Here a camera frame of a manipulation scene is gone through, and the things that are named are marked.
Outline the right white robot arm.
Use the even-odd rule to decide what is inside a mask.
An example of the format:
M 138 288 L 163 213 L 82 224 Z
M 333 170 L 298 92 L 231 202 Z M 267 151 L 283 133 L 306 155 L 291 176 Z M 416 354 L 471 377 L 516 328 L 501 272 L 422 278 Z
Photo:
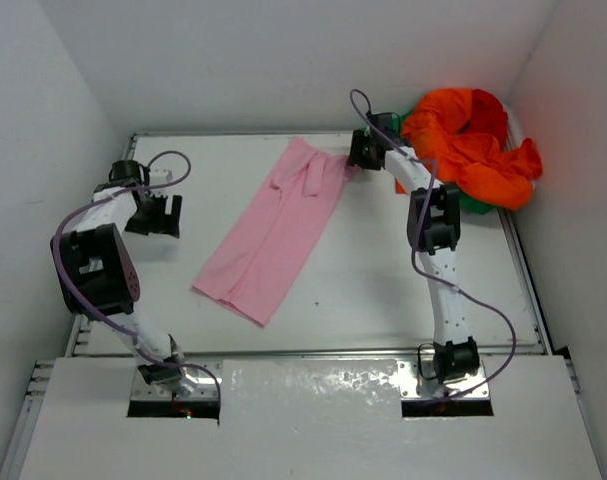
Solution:
M 352 134 L 348 164 L 384 170 L 409 193 L 407 238 L 413 264 L 428 281 L 434 317 L 433 357 L 424 379 L 445 384 L 476 374 L 480 366 L 478 347 L 456 290 L 459 189 L 436 179 L 433 170 L 401 142 L 394 125 L 397 117 L 367 112 L 367 128 Z

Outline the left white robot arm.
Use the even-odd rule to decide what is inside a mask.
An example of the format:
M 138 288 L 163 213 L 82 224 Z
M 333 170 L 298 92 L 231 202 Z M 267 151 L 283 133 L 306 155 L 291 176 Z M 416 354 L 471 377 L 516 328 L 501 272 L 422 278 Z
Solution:
M 122 236 L 179 238 L 182 198 L 166 192 L 175 182 L 168 169 L 117 161 L 91 203 L 59 226 L 50 242 L 68 310 L 111 330 L 134 356 L 145 383 L 166 390 L 184 375 L 178 347 L 137 309 L 142 287 Z

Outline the pink t shirt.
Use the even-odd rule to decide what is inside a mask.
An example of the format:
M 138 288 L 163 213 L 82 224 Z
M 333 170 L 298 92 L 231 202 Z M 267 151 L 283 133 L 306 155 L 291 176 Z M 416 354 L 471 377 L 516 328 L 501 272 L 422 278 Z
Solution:
M 290 140 L 193 289 L 264 327 L 319 241 L 352 171 L 347 157 Z

